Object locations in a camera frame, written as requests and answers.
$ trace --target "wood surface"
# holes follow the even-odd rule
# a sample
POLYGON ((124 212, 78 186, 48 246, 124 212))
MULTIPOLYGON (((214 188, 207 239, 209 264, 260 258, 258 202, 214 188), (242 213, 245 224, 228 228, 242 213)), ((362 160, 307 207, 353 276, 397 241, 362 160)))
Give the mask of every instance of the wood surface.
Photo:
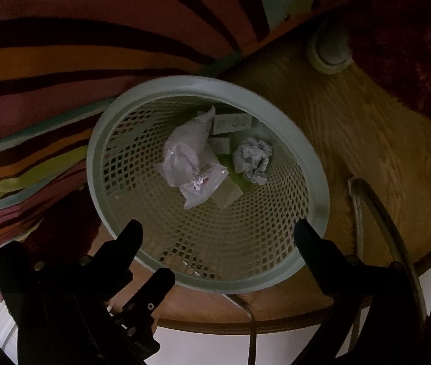
MULTIPOLYGON (((304 58, 307 36, 307 28, 296 29, 246 58, 222 79, 273 103, 313 145, 330 191, 326 239, 345 255, 355 250, 347 180, 359 176, 386 206, 412 260, 424 258, 431 250, 431 120, 402 106, 355 65, 332 76, 316 72, 304 58)), ((363 261, 387 266, 391 255, 365 208, 364 227, 363 261)), ((101 227, 91 252, 107 239, 110 236, 101 227)), ((115 309, 151 275, 137 262, 131 270, 134 280, 113 300, 115 309)), ((321 322, 332 303, 306 267, 276 286, 241 296, 261 332, 321 322)), ((247 333, 246 314, 219 294, 175 286, 156 313, 159 325, 169 328, 247 333)))

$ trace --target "mesh basket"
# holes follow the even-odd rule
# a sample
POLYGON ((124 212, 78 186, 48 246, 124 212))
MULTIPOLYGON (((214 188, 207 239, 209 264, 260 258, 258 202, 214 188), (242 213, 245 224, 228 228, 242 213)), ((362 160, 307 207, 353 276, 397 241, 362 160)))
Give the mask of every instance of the mesh basket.
POLYGON ((293 226, 307 218, 323 235, 326 177, 312 146, 268 101, 227 82, 192 76, 138 85, 105 111, 91 137, 88 183, 102 221, 116 237, 131 220, 143 224, 137 260, 171 268, 179 284, 207 291, 247 292, 276 284, 304 264, 293 226), (155 171, 166 139, 187 116, 229 104, 270 130, 274 148, 266 185, 254 185, 220 209, 208 200, 183 210, 185 199, 155 171))

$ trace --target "colorful striped bedding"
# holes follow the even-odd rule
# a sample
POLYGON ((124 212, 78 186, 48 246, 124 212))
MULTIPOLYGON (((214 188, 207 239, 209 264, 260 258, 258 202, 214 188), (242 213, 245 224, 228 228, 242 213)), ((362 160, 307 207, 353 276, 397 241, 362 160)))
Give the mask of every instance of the colorful striped bedding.
POLYGON ((86 183, 113 98, 160 76, 215 76, 317 14, 311 2, 0 0, 0 246, 86 183))

